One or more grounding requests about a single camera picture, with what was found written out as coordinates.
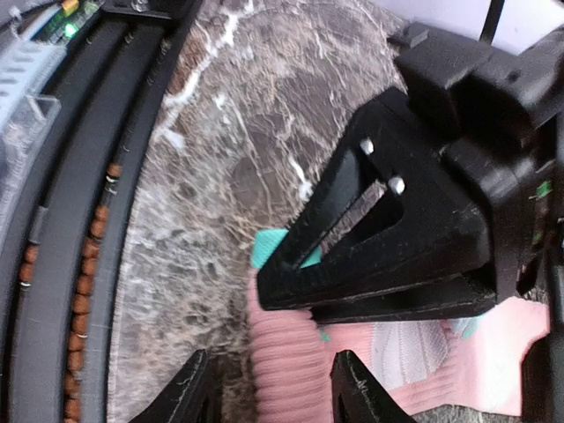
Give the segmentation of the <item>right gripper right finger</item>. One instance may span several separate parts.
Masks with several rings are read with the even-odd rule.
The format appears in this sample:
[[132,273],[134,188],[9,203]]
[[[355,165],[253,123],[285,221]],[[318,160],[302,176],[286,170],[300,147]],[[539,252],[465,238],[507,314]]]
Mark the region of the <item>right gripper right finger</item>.
[[351,350],[335,355],[330,372],[333,421],[415,423]]

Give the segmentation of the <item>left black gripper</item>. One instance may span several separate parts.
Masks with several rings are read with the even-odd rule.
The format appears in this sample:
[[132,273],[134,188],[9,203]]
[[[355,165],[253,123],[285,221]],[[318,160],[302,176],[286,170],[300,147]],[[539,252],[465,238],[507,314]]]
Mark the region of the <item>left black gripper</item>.
[[517,55],[419,22],[390,42],[412,111],[441,134],[442,162],[485,205],[497,299],[524,293],[555,203],[562,29]]

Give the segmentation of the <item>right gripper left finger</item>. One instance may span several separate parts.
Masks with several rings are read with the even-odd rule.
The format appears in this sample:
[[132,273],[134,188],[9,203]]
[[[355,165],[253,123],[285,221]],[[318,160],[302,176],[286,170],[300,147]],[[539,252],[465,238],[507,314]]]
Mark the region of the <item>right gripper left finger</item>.
[[209,353],[196,350],[156,398],[130,423],[215,422],[215,381]]

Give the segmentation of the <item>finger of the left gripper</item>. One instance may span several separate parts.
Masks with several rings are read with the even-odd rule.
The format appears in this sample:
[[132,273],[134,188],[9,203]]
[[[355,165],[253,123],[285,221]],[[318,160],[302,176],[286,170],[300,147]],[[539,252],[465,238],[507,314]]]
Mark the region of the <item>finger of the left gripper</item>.
[[470,272],[491,286],[486,215],[440,162],[439,143],[396,88],[361,106],[257,275],[262,308],[361,300]]
[[496,304],[477,272],[371,298],[312,308],[321,324],[448,320],[481,315]]

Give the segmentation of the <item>pink patterned sock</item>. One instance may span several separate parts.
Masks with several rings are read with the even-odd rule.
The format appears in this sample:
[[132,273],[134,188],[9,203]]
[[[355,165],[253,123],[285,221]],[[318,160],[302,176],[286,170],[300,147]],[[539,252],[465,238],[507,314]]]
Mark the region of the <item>pink patterned sock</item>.
[[307,310],[263,310],[254,278],[247,301],[261,422],[331,421],[330,369],[344,350],[409,414],[452,404],[518,416],[523,358],[548,331],[547,306],[520,298],[472,318],[327,325]]

